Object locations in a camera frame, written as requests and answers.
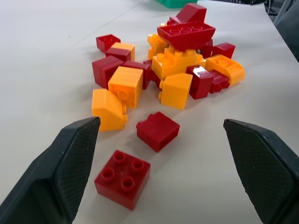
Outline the glossy red sloped block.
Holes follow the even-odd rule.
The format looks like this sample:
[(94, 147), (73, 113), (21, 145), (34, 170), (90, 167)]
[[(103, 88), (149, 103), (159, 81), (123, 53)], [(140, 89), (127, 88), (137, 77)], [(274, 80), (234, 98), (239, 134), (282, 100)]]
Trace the glossy red sloped block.
[(202, 66), (188, 67), (186, 72), (192, 75), (189, 95), (193, 99), (207, 97), (213, 81), (212, 74)]

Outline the orange sloped block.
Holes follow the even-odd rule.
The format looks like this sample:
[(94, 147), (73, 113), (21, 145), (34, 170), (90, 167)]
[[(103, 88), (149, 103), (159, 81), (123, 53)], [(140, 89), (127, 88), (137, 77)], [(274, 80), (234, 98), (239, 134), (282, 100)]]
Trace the orange sloped block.
[(100, 132), (122, 130), (128, 122), (127, 107), (107, 89), (93, 90), (92, 114), (100, 118)]
[(191, 83), (191, 74), (179, 73), (167, 76), (159, 85), (161, 89), (158, 95), (160, 103), (165, 106), (183, 110), (186, 105)]

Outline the red studded plastic brick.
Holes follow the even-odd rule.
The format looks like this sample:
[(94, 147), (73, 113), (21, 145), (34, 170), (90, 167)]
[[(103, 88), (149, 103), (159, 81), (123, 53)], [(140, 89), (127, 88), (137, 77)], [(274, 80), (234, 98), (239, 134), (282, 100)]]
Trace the red studded plastic brick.
[(210, 86), (209, 92), (211, 94), (218, 93), (223, 89), (227, 89), (229, 84), (229, 78), (216, 70), (211, 70), (209, 73), (213, 76), (213, 81)]

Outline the green container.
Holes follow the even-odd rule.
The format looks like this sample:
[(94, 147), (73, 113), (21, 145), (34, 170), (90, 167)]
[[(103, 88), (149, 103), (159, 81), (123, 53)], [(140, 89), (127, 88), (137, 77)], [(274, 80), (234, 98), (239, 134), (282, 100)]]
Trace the green container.
[(197, 3), (198, 0), (155, 0), (167, 8), (182, 8), (187, 3)]

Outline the small red block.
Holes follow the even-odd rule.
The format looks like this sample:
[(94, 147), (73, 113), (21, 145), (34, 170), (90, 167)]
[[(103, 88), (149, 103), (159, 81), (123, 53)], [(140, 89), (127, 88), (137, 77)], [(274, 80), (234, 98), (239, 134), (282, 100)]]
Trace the small red block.
[(97, 48), (103, 53), (105, 53), (116, 42), (121, 42), (121, 40), (113, 34), (96, 37)]

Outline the red plastic building brick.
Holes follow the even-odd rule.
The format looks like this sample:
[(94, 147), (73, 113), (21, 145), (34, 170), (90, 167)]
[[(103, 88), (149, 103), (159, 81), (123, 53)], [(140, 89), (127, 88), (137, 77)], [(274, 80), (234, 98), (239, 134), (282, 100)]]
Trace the red plastic building brick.
[(185, 51), (187, 49), (200, 49), (212, 39), (215, 27), (203, 22), (194, 21), (180, 24), (160, 26), (157, 33), (174, 49)]

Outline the orange curved plastic brick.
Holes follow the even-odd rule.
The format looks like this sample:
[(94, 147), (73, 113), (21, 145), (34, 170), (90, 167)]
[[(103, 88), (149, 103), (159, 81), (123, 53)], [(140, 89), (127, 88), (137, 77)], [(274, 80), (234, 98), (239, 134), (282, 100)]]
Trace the orange curved plastic brick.
[(238, 84), (245, 77), (245, 71), (242, 65), (223, 55), (215, 55), (206, 58), (205, 69), (207, 71), (215, 70), (228, 77), (230, 86)]

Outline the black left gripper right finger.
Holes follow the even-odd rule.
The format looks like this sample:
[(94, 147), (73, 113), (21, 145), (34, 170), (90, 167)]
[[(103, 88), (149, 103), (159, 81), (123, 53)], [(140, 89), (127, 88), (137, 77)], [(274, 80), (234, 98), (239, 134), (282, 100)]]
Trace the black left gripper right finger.
[(263, 224), (299, 224), (299, 157), (273, 131), (226, 119), (235, 167)]

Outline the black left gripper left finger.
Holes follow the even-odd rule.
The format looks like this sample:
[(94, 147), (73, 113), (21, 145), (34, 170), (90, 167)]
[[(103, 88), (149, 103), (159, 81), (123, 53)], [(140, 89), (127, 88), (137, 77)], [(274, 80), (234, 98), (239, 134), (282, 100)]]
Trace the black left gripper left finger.
[(99, 117), (65, 126), (0, 205), (0, 224), (72, 224), (91, 172)]

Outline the red square four-stud brick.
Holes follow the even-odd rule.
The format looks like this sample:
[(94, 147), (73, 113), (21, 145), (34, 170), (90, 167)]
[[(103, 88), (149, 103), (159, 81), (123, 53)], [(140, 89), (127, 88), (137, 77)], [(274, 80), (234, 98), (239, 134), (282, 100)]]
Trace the red square four-stud brick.
[(97, 193), (133, 210), (150, 177), (150, 163), (116, 150), (94, 184)]

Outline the orange square block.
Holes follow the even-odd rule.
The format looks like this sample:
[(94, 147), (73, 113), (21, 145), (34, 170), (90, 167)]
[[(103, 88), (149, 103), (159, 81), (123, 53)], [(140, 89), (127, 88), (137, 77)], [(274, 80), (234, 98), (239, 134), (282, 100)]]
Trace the orange square block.
[(108, 90), (127, 107), (137, 108), (143, 91), (143, 70), (119, 66), (108, 81)]
[(121, 42), (116, 42), (112, 45), (111, 48), (116, 48), (116, 49), (126, 49), (131, 52), (131, 61), (135, 61), (135, 45), (134, 44), (129, 44), (129, 43), (121, 43)]

